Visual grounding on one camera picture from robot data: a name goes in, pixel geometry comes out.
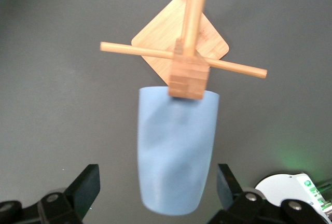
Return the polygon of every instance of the white device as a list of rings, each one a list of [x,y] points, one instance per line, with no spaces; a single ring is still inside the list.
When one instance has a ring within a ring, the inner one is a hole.
[[[256,188],[263,193],[266,200],[275,206],[280,206],[285,199],[295,199],[307,202],[329,224],[332,222],[332,203],[326,201],[307,174],[287,175],[277,174],[263,179]]]

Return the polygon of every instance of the blue plastic tumbler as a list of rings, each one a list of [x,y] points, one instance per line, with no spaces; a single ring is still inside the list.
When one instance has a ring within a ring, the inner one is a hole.
[[[137,162],[143,204],[156,213],[185,215],[201,200],[208,175],[219,95],[171,97],[168,87],[140,89]]]

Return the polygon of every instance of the blue cup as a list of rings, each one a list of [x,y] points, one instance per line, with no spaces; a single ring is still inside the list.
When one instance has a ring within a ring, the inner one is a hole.
[[[201,200],[210,167],[219,95],[171,97],[168,87],[140,89],[137,162],[143,204],[185,215]]]

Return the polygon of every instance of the gray table surface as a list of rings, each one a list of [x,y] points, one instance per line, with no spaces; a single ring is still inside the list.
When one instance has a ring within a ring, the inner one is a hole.
[[[99,51],[131,39],[171,0],[0,0],[0,201],[24,206],[98,163],[90,223],[206,223],[219,209],[217,163],[243,187],[277,172],[331,179],[332,0],[207,0],[225,61],[267,79],[212,69],[220,94],[211,168],[192,214],[140,199],[138,90],[163,81],[140,57]]]

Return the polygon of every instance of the silver bolt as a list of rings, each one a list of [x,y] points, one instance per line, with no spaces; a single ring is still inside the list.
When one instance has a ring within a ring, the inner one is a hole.
[[[301,205],[300,205],[298,202],[290,201],[290,202],[288,203],[288,205],[289,205],[292,209],[295,209],[295,210],[301,210],[301,209],[302,209]]]
[[[58,197],[59,196],[57,194],[52,194],[46,199],[46,201],[47,202],[54,202]]]
[[[254,194],[252,194],[252,193],[248,193],[248,194],[246,194],[245,197],[246,197],[249,201],[252,201],[252,202],[257,201],[257,197],[256,197]]]
[[[4,211],[7,211],[9,209],[11,209],[11,207],[13,207],[14,204],[12,202],[10,203],[6,203],[5,205],[3,205],[1,208],[0,208],[0,213],[1,212],[4,212]]]

